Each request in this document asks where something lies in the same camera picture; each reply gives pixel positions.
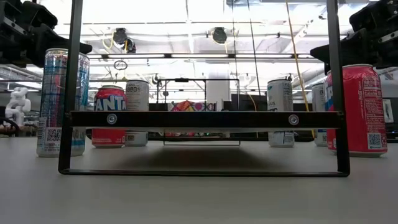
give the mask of soda can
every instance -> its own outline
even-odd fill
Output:
[[[126,96],[123,88],[118,86],[102,86],[94,98],[95,111],[125,111]],[[120,129],[93,129],[91,143],[99,148],[123,147],[126,131]]]
[[[267,86],[268,111],[293,111],[292,83],[286,79],[272,80]],[[268,132],[271,147],[293,147],[293,131]]]
[[[67,49],[48,49],[45,54],[42,97],[36,153],[40,157],[58,157],[61,144],[62,119],[67,74]],[[79,54],[76,80],[75,110],[86,110],[90,60]],[[85,150],[86,128],[73,128],[72,156]]]
[[[126,83],[126,108],[129,111],[149,111],[149,83],[129,80]],[[126,146],[146,146],[148,132],[126,131]]]
[[[324,112],[325,111],[325,91],[323,83],[318,83],[312,86],[312,111]],[[327,146],[326,130],[314,130],[314,142],[317,146]]]
[[[325,80],[325,110],[334,111],[331,72]],[[351,156],[379,157],[387,152],[381,82],[372,65],[343,67],[348,150]],[[327,130],[328,149],[336,152],[336,131]]]

